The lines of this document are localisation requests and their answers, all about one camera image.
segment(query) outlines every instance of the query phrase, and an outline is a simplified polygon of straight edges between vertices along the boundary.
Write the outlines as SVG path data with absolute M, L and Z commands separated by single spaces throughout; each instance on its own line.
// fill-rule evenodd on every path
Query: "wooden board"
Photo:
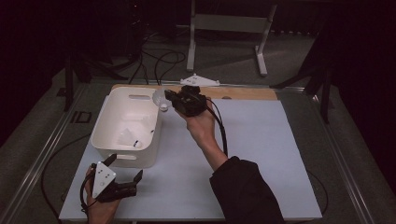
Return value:
M 181 86 L 155 86 L 155 85 L 114 85 L 112 90 L 118 87 L 139 87 L 159 89 L 165 87 L 171 91 L 179 91 Z M 245 88 L 245 87 L 200 87 L 201 94 L 212 99 L 231 98 L 234 100 L 277 100 L 274 90 L 268 88 Z

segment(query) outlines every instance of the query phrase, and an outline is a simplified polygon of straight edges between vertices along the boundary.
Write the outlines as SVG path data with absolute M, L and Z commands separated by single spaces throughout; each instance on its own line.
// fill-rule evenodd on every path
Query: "metal frame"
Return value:
M 59 119 L 46 145 L 43 146 L 43 148 L 40 151 L 40 154 L 35 159 L 35 162 L 26 172 L 26 175 L 23 178 L 16 193 L 14 194 L 10 203 L 7 205 L 3 214 L 1 214 L 0 223 L 6 224 L 6 223 L 15 222 L 18 213 L 22 210 L 22 207 L 26 203 L 30 193 L 35 187 L 35 183 L 40 178 L 41 172 L 44 169 L 45 164 L 50 159 L 51 154 L 57 147 L 59 140 L 62 138 L 62 135 L 64 134 L 64 130 L 66 129 L 72 117 L 73 108 L 77 104 L 79 98 L 82 96 L 83 92 L 85 91 L 85 88 L 86 88 L 86 84 L 81 84 L 81 86 L 78 87 L 77 92 L 75 94 L 76 101 L 74 101 L 70 105 L 69 110 L 67 112 L 64 112 L 61 118 Z
M 276 5 L 272 5 L 267 18 L 251 18 L 251 17 L 235 17 L 206 15 L 195 13 L 195 0 L 191 0 L 191 23 L 190 23 L 190 46 L 187 59 L 187 71 L 194 70 L 195 61 L 195 29 L 217 30 L 217 31 L 236 31 L 247 33 L 262 34 L 262 41 L 256 46 L 257 63 L 260 69 L 260 75 L 267 76 L 267 68 L 265 66 L 262 51 L 270 32 L 271 24 L 276 12 Z
M 332 128 L 330 124 L 326 123 L 321 116 L 320 102 L 318 97 L 316 95 L 311 97 L 310 102 L 311 105 L 314 107 L 314 111 L 316 112 L 319 123 L 322 125 L 322 128 L 327 135 L 332 157 L 334 158 L 334 162 L 338 168 L 338 171 L 340 172 L 340 176 L 344 180 L 346 190 L 353 205 L 355 206 L 355 210 L 358 214 L 359 219 L 361 220 L 361 223 L 374 224 L 375 221 L 373 215 L 371 214 L 370 209 L 368 208 L 366 201 L 363 198 L 358 183 L 356 182 L 352 172 L 349 169 L 349 166 L 347 165 L 347 161 L 343 155 L 343 152 L 341 151 L 341 148 L 338 146 L 338 143 L 335 140 L 334 134 L 332 133 Z

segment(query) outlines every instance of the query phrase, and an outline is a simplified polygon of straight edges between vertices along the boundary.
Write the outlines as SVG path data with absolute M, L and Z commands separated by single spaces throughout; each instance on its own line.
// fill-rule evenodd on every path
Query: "wire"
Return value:
M 329 206 L 329 193 L 327 192 L 327 190 L 326 190 L 326 188 L 324 187 L 324 184 L 320 181 L 320 179 L 317 177 L 317 176 L 315 176 L 312 172 L 310 172 L 310 171 L 308 171 L 308 170 L 306 170 L 309 174 L 311 174 L 318 182 L 319 182 L 319 184 L 322 186 L 322 188 L 323 188 L 323 191 L 324 191 L 324 193 L 325 193 L 325 196 L 326 196 L 326 203 L 325 203 L 325 206 L 324 206 L 324 208 L 323 208 L 323 210 L 321 211 L 321 214 L 324 216 L 324 214 L 326 213 L 326 211 L 327 211 L 327 208 L 328 208 L 328 206 Z
M 318 182 L 319 182 L 319 184 L 321 185 L 321 187 L 323 188 L 323 191 L 324 191 L 324 193 L 325 193 L 325 197 L 326 197 L 326 203 L 325 203 L 325 205 L 324 205 L 324 208 L 320 211 L 320 213 L 324 216 L 324 214 L 326 213 L 326 211 L 327 211 L 327 208 L 328 208 L 328 206 L 329 206 L 329 193 L 327 192 L 327 190 L 326 190 L 326 187 L 324 186 L 324 184 L 320 181 L 320 179 L 317 177 L 317 176 L 315 176 L 312 172 L 310 172 L 309 170 L 306 170 L 310 175 L 312 175 Z M 302 224 L 302 223 L 308 223 L 308 222 L 311 222 L 312 220 L 308 220 L 308 221 L 299 221 L 299 222 L 293 222 L 292 224 Z
M 149 84 L 148 69 L 144 64 L 142 64 L 142 66 L 144 71 L 143 77 L 145 78 L 146 84 L 148 85 Z
M 82 140 L 82 139 L 84 139 L 84 138 L 86 138 L 86 137 L 88 137 L 88 136 L 90 136 L 90 135 L 91 135 L 90 133 L 85 134 L 85 135 L 83 135 L 83 136 L 77 138 L 76 140 L 73 140 L 73 141 L 67 143 L 66 145 L 60 147 L 58 150 L 56 150 L 56 151 L 49 157 L 49 160 L 47 161 L 46 165 L 44 166 L 43 171 L 41 172 L 41 179 L 40 179 L 41 193 L 43 194 L 44 200 L 46 201 L 47 205 L 49 206 L 49 209 L 51 210 L 52 214 L 55 216 L 57 222 L 60 223 L 60 224 L 62 224 L 62 221 L 59 219 L 58 212 L 56 211 L 56 209 L 54 208 L 54 206 L 53 206 L 52 203 L 50 202 L 50 199 L 48 198 L 47 193 L 46 193 L 45 188 L 44 188 L 44 187 L 45 187 L 45 186 L 44 186 L 45 173 L 46 173 L 46 171 L 47 171 L 47 168 L 48 168 L 50 162 L 52 161 L 52 159 L 53 159 L 56 155 L 58 155 L 58 153 L 60 153 L 60 152 L 61 152 L 62 150 L 64 150 L 65 148 L 67 148 L 67 147 L 69 147 L 69 146 L 75 144 L 75 143 L 78 142 L 79 140 Z
M 85 185 L 87 184 L 87 182 L 88 182 L 91 178 L 93 178 L 94 175 L 95 175 L 95 171 L 94 171 L 94 170 L 91 170 L 91 172 L 90 172 L 88 175 L 85 176 L 84 181 L 83 181 L 82 184 L 81 184 L 81 188 L 79 189 L 79 200 L 80 200 L 80 202 L 81 202 L 81 207 L 82 207 L 81 211 L 84 212 L 84 213 L 87 215 L 87 217 L 89 217 L 89 216 L 88 216 L 88 209 L 89 209 L 91 206 L 93 206 L 97 201 L 95 200 L 95 201 L 94 201 L 93 203 L 91 203 L 90 205 L 87 205 L 87 204 L 85 203 L 85 200 L 84 200 L 84 189 L 85 189 Z
M 149 42 L 149 39 L 150 38 L 152 38 L 153 36 L 155 36 L 155 35 L 158 35 L 159 33 L 154 33 L 154 34 L 151 34 L 151 35 L 149 35 L 148 37 L 146 37 L 144 40 L 143 40 L 143 42 L 142 42 L 142 47 L 143 47 L 143 45 L 145 45 L 147 42 Z
M 154 37 L 155 35 L 160 35 L 160 33 L 154 33 L 152 35 L 150 35 L 149 37 L 147 37 L 147 40 L 145 42 L 150 42 L 150 43 L 164 43 L 166 41 L 168 41 L 170 39 L 170 37 L 167 36 L 160 36 L 160 39 L 156 39 L 156 40 L 149 40 L 150 38 Z
M 222 124 L 222 121 L 215 114 L 215 112 L 211 108 L 209 108 L 209 106 L 206 106 L 206 109 L 207 109 L 207 111 L 209 111 L 210 114 L 213 115 L 213 117 L 215 118 L 215 120 L 219 124 L 220 132 L 221 132 L 221 140 L 222 140 L 222 144 L 223 144 L 223 152 L 228 157 L 227 137 L 226 137 L 226 134 L 225 134 L 225 129 L 224 129 L 224 126 Z
M 150 53 L 148 53 L 148 52 L 146 52 L 146 51 L 143 51 L 143 53 L 147 54 L 148 56 L 157 59 L 157 62 L 155 63 L 155 66 L 154 66 L 154 77 L 155 77 L 155 80 L 157 81 L 157 84 L 158 84 L 159 86 L 161 86 L 161 85 L 162 85 L 163 77 L 164 77 L 168 72 L 170 72 L 170 71 L 176 66 L 176 64 L 184 62 L 184 61 L 186 60 L 186 55 L 185 55 L 184 53 L 182 53 L 182 52 L 178 52 L 178 51 L 175 51 L 175 50 L 172 50 L 172 49 L 151 49 L 151 50 L 168 50 L 168 52 L 165 52 L 165 54 L 163 54 L 161 57 L 156 57 L 156 56 L 154 56 L 154 55 L 152 55 L 152 54 L 150 54 Z M 177 59 L 176 59 L 174 62 L 166 61 L 166 60 L 163 59 L 164 57 L 166 57 L 166 56 L 168 56 L 168 55 L 170 55 L 170 54 L 176 54 Z M 172 66 L 171 66 L 170 68 L 168 68 L 166 71 L 164 71 L 164 72 L 159 76 L 159 74 L 158 74 L 157 71 L 158 71 L 158 67 L 159 67 L 159 64 L 160 64 L 160 63 L 170 63 L 170 64 L 172 64 Z
M 139 58 L 130 58 L 128 60 L 128 62 L 126 62 L 126 63 L 117 64 L 117 65 L 114 65 L 114 66 L 110 66 L 108 68 L 113 70 L 113 71 L 121 72 L 121 71 L 133 66 L 138 59 Z
M 220 114 L 220 112 L 219 112 L 219 109 L 218 109 L 218 107 L 215 105 L 215 103 L 213 103 L 213 101 L 212 100 L 210 100 L 210 99 L 207 99 L 206 98 L 206 100 L 207 101 L 209 101 L 210 103 L 212 103 L 212 105 L 214 105 L 215 106 L 215 108 L 216 108 L 216 110 L 218 111 L 218 114 L 219 114 L 219 120 L 221 121 L 221 123 L 222 123 L 222 118 L 221 118 L 221 114 Z
M 143 65 L 143 55 L 142 55 L 142 53 L 140 53 L 139 58 L 138 58 L 138 61 L 139 61 L 139 66 L 136 68 L 136 70 L 135 70 L 134 73 L 132 74 L 131 78 L 129 79 L 128 84 L 131 84 L 131 83 L 132 83 L 132 81 L 134 80 L 134 77 L 137 75 L 137 73 L 139 72 L 140 68 L 141 68 L 142 66 L 144 66 L 144 65 Z

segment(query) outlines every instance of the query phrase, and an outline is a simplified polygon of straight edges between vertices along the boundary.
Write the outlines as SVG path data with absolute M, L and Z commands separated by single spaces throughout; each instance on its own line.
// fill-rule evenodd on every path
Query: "sleeve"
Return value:
M 285 223 L 256 163 L 232 157 L 215 171 L 210 185 L 227 223 Z

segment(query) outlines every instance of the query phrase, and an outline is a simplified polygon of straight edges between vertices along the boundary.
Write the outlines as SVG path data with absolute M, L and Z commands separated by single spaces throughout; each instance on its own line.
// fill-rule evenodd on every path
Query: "white plastic bin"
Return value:
M 113 166 L 147 168 L 155 163 L 162 116 L 154 89 L 118 87 L 111 91 L 93 129 L 91 142 Z

